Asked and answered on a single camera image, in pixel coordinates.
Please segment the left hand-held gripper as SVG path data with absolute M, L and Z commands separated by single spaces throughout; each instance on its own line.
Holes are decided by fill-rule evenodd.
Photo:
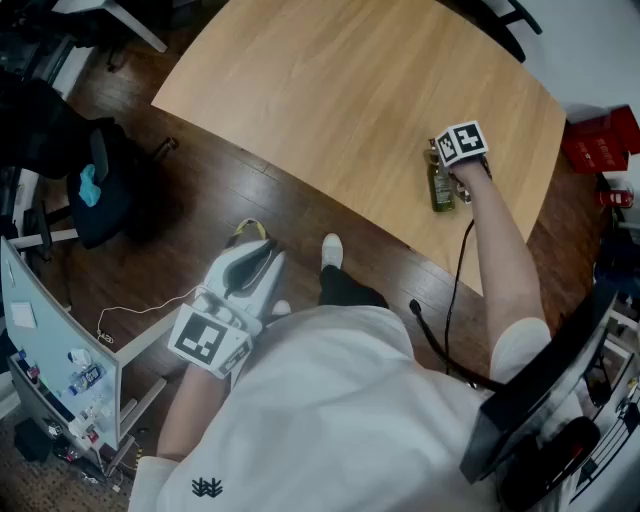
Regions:
M 248 224 L 261 239 L 234 246 Z M 201 313 L 193 300 L 180 307 L 168 349 L 217 378 L 235 378 L 265 327 L 265 311 L 284 268 L 285 252 L 256 219 L 244 219 L 225 247 L 229 249 L 216 258 L 196 290 L 215 294 L 235 314 L 235 321 L 226 324 Z

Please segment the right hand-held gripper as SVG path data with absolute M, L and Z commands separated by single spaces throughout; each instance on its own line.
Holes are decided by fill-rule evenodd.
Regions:
M 440 165 L 450 177 L 453 177 L 455 165 L 467 161 L 478 162 L 485 174 L 492 177 L 486 157 L 489 147 L 477 121 L 449 126 L 435 137 L 434 142 Z M 452 183 L 457 197 L 464 204 L 470 204 L 472 198 L 465 185 L 455 177 L 452 178 Z

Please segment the person's left hand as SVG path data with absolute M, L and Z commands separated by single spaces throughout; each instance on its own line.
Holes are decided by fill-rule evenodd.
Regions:
M 201 313 L 210 315 L 226 324 L 235 321 L 235 314 L 215 294 L 198 288 L 192 306 Z

